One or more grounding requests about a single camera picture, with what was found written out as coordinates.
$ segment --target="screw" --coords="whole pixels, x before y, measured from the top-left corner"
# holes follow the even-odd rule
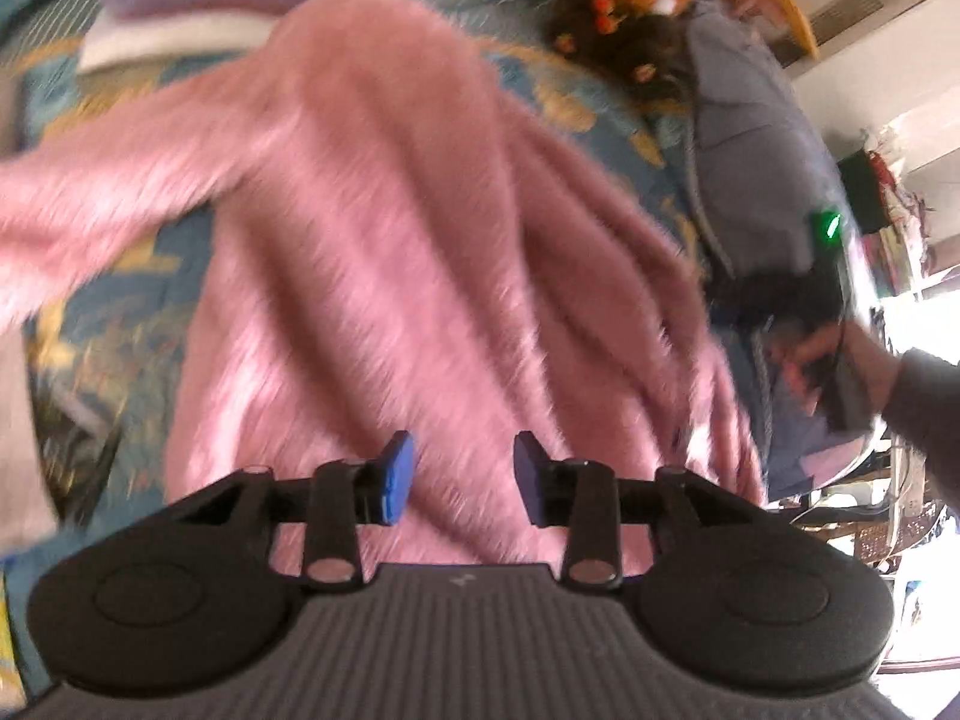
[[[616,569],[606,560],[581,560],[570,568],[570,579],[577,584],[606,584],[616,579]]]
[[[342,557],[323,557],[314,560],[306,569],[306,575],[321,584],[344,584],[353,579],[355,573],[353,563]]]

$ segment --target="person's arm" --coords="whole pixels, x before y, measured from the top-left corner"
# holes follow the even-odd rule
[[[952,506],[960,504],[960,368],[920,351],[896,357],[855,322],[823,327],[793,349],[775,350],[784,378],[811,410],[819,394],[810,391],[803,369],[834,354],[839,343],[875,413],[925,452],[926,468],[942,497]]]

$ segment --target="bedsheet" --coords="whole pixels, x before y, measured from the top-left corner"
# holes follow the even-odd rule
[[[549,0],[423,0],[475,36],[502,85],[597,157],[688,256],[702,261],[685,194],[685,111],[664,105],[642,116],[603,81],[541,45]],[[28,146],[112,105],[203,71],[227,56],[137,65],[78,80],[75,39],[22,55]],[[123,442],[104,499],[85,533],[66,531],[8,562],[5,573],[19,663],[36,693],[46,676],[25,627],[32,583],[49,565],[152,512],[162,501],[162,449],[192,319],[210,257],[213,211],[199,210],[133,247],[113,270],[30,327],[37,384],[58,381],[113,413]],[[735,338],[728,340],[736,345]],[[736,354],[731,353],[731,361]],[[749,360],[741,361],[750,376]]]

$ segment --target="round black disc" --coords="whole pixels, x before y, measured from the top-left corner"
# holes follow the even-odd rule
[[[703,528],[624,602],[676,664],[730,688],[818,693],[865,679],[893,601],[870,568],[795,531]]]
[[[224,528],[134,528],[66,560],[30,598],[51,674],[84,688],[161,695],[223,678],[280,634],[284,581]]]

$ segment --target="ribbed black surface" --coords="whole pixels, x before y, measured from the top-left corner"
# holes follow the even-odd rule
[[[612,601],[545,567],[383,567],[357,594],[317,598],[259,664],[159,701],[59,688],[31,720],[627,720],[904,718],[866,685],[827,699],[736,696],[694,680]]]

